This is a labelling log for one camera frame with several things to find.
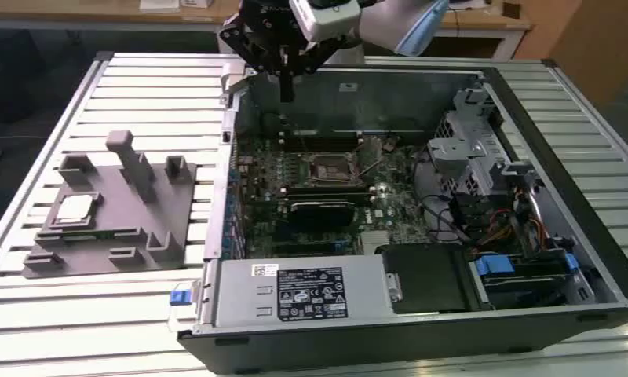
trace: sticker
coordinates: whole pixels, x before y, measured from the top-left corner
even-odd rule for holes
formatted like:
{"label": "sticker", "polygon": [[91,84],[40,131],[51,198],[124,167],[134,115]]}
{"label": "sticker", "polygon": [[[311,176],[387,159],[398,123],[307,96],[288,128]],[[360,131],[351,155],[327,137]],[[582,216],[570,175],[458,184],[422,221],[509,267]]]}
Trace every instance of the sticker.
{"label": "sticker", "polygon": [[319,130],[295,130],[294,135],[295,136],[315,136],[319,134]]}
{"label": "sticker", "polygon": [[276,276],[280,265],[251,265],[251,275],[254,277]]}
{"label": "sticker", "polygon": [[355,82],[343,82],[339,84],[340,93],[354,93],[358,91],[358,83]]}
{"label": "sticker", "polygon": [[276,290],[282,321],[348,317],[342,267],[282,269]]}

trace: metal bracket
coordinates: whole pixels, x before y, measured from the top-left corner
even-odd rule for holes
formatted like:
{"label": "metal bracket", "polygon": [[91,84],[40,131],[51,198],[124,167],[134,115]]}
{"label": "metal bracket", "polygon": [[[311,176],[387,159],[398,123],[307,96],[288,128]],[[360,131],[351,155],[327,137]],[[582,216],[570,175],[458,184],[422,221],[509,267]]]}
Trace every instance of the metal bracket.
{"label": "metal bracket", "polygon": [[529,162],[510,163],[503,166],[502,174],[504,176],[523,177],[526,174],[529,174],[534,170],[535,170],[535,167]]}
{"label": "metal bracket", "polygon": [[246,78],[246,64],[244,61],[235,60],[226,63],[222,69],[222,104],[227,107],[231,106],[231,97],[238,90],[247,86]]}

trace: barcode sticker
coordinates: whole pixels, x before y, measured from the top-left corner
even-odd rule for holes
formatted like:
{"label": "barcode sticker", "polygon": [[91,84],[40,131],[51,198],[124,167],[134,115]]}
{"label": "barcode sticker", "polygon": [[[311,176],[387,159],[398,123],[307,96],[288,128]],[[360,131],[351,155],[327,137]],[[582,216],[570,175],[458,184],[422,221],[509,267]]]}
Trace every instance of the barcode sticker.
{"label": "barcode sticker", "polygon": [[276,272],[280,270],[280,265],[251,265],[251,276],[267,277],[276,276]]}

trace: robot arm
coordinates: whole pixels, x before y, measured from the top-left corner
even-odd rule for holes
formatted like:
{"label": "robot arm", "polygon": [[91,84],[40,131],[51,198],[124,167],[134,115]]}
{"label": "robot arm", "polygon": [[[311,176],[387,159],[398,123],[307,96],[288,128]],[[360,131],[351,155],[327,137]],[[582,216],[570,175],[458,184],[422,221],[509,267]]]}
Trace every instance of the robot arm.
{"label": "robot arm", "polygon": [[[382,1],[242,0],[239,13],[226,22],[219,35],[258,72],[267,72],[279,79],[280,99],[283,102],[291,102],[295,99],[294,77],[314,74],[334,53],[346,47],[348,33],[362,24],[362,8]],[[427,23],[435,24],[435,27],[426,27],[428,31],[426,37],[415,38],[415,34],[424,35],[424,25],[418,27],[419,22],[410,24],[410,31],[406,31],[410,38],[402,37],[402,40],[412,41],[410,53],[402,51],[404,42],[399,43],[400,48],[392,48],[396,52],[410,55],[419,54],[426,48],[448,5],[448,0],[436,0],[435,4],[439,6],[432,5],[428,0],[416,2],[430,4],[426,8],[430,16],[419,15],[416,19],[422,24],[426,20]],[[420,9],[411,7],[408,12]],[[384,20],[382,13],[372,13],[368,18],[376,27],[382,27],[382,23],[386,27],[395,23],[404,24],[403,15],[392,13],[392,16],[400,18]]]}

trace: blue latch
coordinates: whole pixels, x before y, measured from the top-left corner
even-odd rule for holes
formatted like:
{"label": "blue latch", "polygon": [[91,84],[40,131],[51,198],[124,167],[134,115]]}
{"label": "blue latch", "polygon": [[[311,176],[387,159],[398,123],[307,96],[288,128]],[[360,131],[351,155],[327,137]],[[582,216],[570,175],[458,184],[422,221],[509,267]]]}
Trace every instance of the blue latch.
{"label": "blue latch", "polygon": [[507,255],[484,255],[475,261],[480,276],[490,273],[514,273],[513,262]]}
{"label": "blue latch", "polygon": [[182,289],[170,292],[170,305],[171,306],[184,306],[191,305],[192,293],[190,289]]}
{"label": "blue latch", "polygon": [[573,253],[566,253],[566,263],[567,263],[567,267],[570,268],[571,272],[578,271],[579,262],[578,262],[578,259],[575,258],[575,255],[573,255]]}

